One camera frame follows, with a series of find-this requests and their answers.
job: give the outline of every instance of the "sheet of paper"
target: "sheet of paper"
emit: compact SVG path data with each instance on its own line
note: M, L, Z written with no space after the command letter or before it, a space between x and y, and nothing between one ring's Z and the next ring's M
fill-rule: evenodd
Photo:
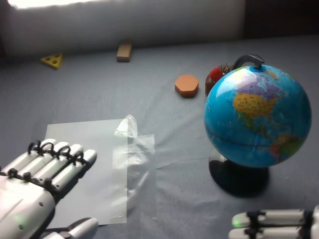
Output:
M49 228L67 227L86 217L97 218L100 225L126 223L128 138L114 134L116 129L127 131L127 119L48 125L46 138L78 143L98 154L92 168L58 203Z

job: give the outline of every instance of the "globe stand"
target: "globe stand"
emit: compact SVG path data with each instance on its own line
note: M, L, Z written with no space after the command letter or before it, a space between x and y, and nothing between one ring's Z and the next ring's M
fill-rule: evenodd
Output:
M268 168L250 168L233 163L214 149L209 158L209 172L227 193L254 197L264 191L269 180Z

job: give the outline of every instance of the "purple landmass on globe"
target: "purple landmass on globe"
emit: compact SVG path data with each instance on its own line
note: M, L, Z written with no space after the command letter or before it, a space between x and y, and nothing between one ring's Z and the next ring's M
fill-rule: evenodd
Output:
M277 86L269 84L269 79L266 77L257 76L256 80L253 82L243 85L238 89L239 93L259 95L266 98L266 100L271 100L273 97L278 96L281 93L281 89Z

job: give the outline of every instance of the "globe map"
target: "globe map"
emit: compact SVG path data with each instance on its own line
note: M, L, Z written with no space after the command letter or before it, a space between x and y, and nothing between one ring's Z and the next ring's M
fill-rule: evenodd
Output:
M249 167L269 167L292 156L311 127L302 86L272 66L240 67L223 76L208 95L204 124L215 148Z

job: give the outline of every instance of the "gray fabric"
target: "gray fabric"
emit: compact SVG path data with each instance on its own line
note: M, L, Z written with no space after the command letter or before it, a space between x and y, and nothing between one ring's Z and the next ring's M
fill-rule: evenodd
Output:
M245 0L95 0L6 10L6 53L25 56L115 49L126 38L141 47L239 39Z
M126 225L101 227L95 239L225 239L237 213L312 209L319 202L318 42L319 36L305 36L138 49L131 63L117 63L115 52L102 52L65 57L57 71L38 60L3 65L1 165L24 152L31 140L44 138L49 123L131 114L139 135L155 135L156 204L136 200ZM208 172L212 145L202 119L204 81L212 67L247 53L262 56L300 81L312 105L313 125L303 147L271 167L265 193L239 199L218 188ZM174 91L181 74L200 81L194 99Z

